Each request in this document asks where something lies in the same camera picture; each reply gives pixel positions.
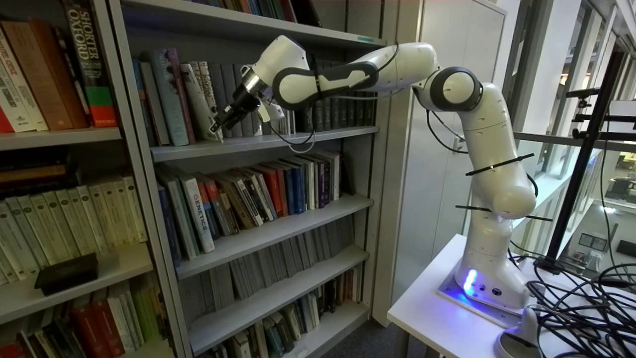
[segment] white robotic arm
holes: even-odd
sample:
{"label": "white robotic arm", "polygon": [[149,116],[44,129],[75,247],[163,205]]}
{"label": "white robotic arm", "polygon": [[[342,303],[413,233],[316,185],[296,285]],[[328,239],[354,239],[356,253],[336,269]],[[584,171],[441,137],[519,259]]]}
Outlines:
{"label": "white robotic arm", "polygon": [[294,110],[320,98],[350,92],[393,92],[413,88],[417,102],[433,112],[457,112],[475,171],[467,247],[453,271],[463,293],[487,307],[521,312],[525,279],[507,261],[513,219],[534,209],[532,187],[519,163],[511,120],[501,92],[461,68],[439,68],[427,44],[399,44],[369,52],[346,66],[312,72],[306,54],[288,38],[276,38],[244,74],[234,102],[216,128],[234,126],[272,90],[278,106]]}

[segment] floor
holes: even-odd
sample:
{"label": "floor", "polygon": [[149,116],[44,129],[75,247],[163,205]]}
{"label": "floor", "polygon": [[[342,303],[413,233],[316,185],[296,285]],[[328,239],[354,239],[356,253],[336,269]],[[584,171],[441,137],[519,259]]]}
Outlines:
{"label": "floor", "polygon": [[[367,320],[322,358],[397,358],[401,336],[395,326],[379,326]],[[409,340],[405,358],[423,358],[425,348],[417,340]]]}

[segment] white desk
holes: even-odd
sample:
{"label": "white desk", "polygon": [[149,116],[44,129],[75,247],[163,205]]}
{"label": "white desk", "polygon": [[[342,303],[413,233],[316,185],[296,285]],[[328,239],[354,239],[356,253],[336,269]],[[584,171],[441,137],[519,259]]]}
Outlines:
{"label": "white desk", "polygon": [[465,237],[455,235],[389,308],[389,322],[443,356],[495,356],[501,326],[437,293],[463,247]]}

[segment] blue light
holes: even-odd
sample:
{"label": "blue light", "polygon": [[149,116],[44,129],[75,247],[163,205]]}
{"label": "blue light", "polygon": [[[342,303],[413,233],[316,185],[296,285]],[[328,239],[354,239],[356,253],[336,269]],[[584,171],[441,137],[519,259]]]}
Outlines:
{"label": "blue light", "polygon": [[469,271],[469,275],[463,281],[463,293],[471,295],[473,293],[473,283],[477,281],[477,271]]}

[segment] shelf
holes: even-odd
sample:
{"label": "shelf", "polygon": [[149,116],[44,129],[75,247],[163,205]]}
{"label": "shelf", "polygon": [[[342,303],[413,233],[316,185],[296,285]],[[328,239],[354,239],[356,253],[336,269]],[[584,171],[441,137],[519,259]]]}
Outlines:
{"label": "shelf", "polygon": [[55,147],[97,141],[119,141],[119,128],[85,128],[67,131],[40,131],[40,133],[2,133],[0,151],[30,149],[30,147]]}
{"label": "shelf", "polygon": [[326,312],[320,318],[320,326],[312,332],[302,334],[294,344],[294,350],[284,354],[288,356],[320,356],[330,342],[354,332],[360,324],[364,324],[369,316],[369,310],[362,305],[346,303],[336,308],[336,312]]}
{"label": "shelf", "polygon": [[377,48],[385,44],[362,34],[304,26],[185,0],[123,0],[123,14],[129,26],[262,44],[272,42],[278,34],[304,46]]}
{"label": "shelf", "polygon": [[46,310],[65,301],[73,301],[149,271],[153,271],[153,263],[147,247],[135,245],[121,249],[117,255],[99,259],[99,279],[49,297],[44,297],[42,291],[34,289],[36,279],[4,285],[0,287],[0,324]]}
{"label": "shelf", "polygon": [[330,261],[322,261],[308,271],[274,283],[272,287],[258,291],[256,295],[238,301],[228,308],[201,316],[193,322],[189,332],[195,356],[230,338],[258,318],[282,308],[284,305],[290,305],[322,283],[328,283],[330,279],[354,269],[356,265],[366,261],[366,257],[367,255],[362,249],[348,247]]}
{"label": "shelf", "polygon": [[[348,128],[348,129],[332,129],[332,131],[316,131],[312,141],[334,141],[344,137],[360,137],[371,135],[377,128]],[[308,135],[286,135],[292,143],[302,143]],[[244,153],[256,149],[272,149],[272,147],[286,147],[284,141],[276,135],[262,135],[262,137],[238,137],[226,139],[224,143],[195,143],[187,147],[153,147],[155,163],[161,161],[183,161],[193,157],[212,157],[212,155],[228,155],[228,153]]]}
{"label": "shelf", "polygon": [[304,215],[280,217],[258,229],[248,229],[232,237],[222,237],[214,245],[216,249],[208,255],[201,255],[195,261],[181,263],[177,267],[177,277],[189,279],[212,267],[230,263],[248,253],[260,251],[274,243],[286,241],[294,235],[306,233],[310,229],[322,227],[326,223],[338,221],[352,213],[364,211],[371,205],[366,197],[342,197],[326,205],[324,209],[308,211]]}

